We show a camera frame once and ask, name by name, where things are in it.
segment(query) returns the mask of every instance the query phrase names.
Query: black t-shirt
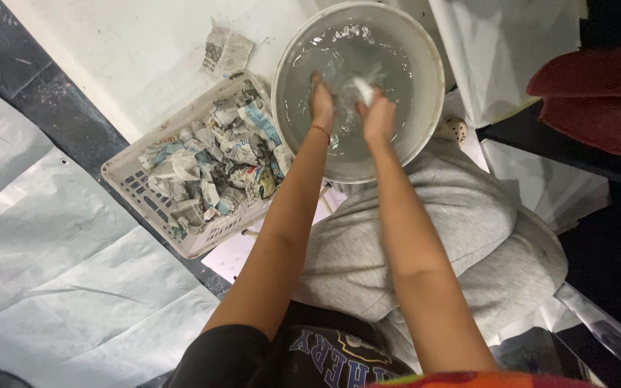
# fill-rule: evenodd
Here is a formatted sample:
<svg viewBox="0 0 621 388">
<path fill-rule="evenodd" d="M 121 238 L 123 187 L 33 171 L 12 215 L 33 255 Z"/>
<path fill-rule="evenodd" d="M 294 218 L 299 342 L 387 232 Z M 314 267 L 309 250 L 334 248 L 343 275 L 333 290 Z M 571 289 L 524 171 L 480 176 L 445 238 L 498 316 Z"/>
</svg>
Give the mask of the black t-shirt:
<svg viewBox="0 0 621 388">
<path fill-rule="evenodd" d="M 292 302 L 272 343 L 240 324 L 206 331 L 186 349 L 164 387 L 358 388 L 413 374 L 383 344 L 365 322 Z"/>
</svg>

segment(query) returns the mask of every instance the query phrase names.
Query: grey sweatpants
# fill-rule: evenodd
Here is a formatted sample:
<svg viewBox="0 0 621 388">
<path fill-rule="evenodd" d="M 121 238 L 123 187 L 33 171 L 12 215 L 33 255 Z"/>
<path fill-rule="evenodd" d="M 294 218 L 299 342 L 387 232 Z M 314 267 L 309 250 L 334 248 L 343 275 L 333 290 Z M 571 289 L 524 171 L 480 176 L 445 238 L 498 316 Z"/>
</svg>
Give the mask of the grey sweatpants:
<svg viewBox="0 0 621 388">
<path fill-rule="evenodd" d="M 532 212 L 514 208 L 501 183 L 456 144 L 430 140 L 404 171 L 486 339 L 559 288 L 567 264 L 555 235 Z M 310 233 L 294 299 L 375 323 L 392 354 L 419 371 L 380 246 L 377 186 L 341 188 L 348 199 Z"/>
</svg>

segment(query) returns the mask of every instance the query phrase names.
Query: colorful fabric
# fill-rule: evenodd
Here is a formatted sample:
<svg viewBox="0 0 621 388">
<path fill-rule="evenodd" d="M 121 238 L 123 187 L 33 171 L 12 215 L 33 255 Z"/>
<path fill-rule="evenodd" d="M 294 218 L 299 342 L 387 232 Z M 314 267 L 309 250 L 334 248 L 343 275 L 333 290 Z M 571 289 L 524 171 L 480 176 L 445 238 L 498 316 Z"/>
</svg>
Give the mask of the colorful fabric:
<svg viewBox="0 0 621 388">
<path fill-rule="evenodd" d="M 554 375 L 515 372 L 457 372 L 410 375 L 366 388 L 587 388 L 593 385 Z"/>
</svg>

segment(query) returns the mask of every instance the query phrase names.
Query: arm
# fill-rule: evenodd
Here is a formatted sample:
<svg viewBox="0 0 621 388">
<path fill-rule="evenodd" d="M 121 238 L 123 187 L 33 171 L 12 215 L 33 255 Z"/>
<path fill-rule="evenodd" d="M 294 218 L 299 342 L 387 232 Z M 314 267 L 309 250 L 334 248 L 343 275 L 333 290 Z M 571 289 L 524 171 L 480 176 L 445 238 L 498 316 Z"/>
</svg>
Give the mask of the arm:
<svg viewBox="0 0 621 388">
<path fill-rule="evenodd" d="M 423 371 L 495 369 L 435 226 L 390 145 L 395 105 L 376 91 L 370 110 L 358 108 L 375 160 L 383 245 Z"/>
<path fill-rule="evenodd" d="M 311 78 L 313 124 L 332 131 L 332 96 L 319 73 Z M 306 262 L 306 246 L 325 171 L 328 135 L 306 134 L 234 285 L 202 332 L 225 324 L 245 324 L 272 340 Z"/>
</svg>

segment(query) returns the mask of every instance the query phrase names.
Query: red cloth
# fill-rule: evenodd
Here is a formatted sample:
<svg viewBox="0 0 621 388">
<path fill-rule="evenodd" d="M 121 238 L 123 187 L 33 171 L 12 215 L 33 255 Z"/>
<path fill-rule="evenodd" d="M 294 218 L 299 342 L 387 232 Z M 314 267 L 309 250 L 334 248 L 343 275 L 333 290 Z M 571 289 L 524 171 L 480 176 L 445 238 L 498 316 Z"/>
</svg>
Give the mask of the red cloth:
<svg viewBox="0 0 621 388">
<path fill-rule="evenodd" d="M 543 97 L 540 120 L 567 136 L 621 155 L 621 48 L 557 57 L 531 78 Z"/>
</svg>

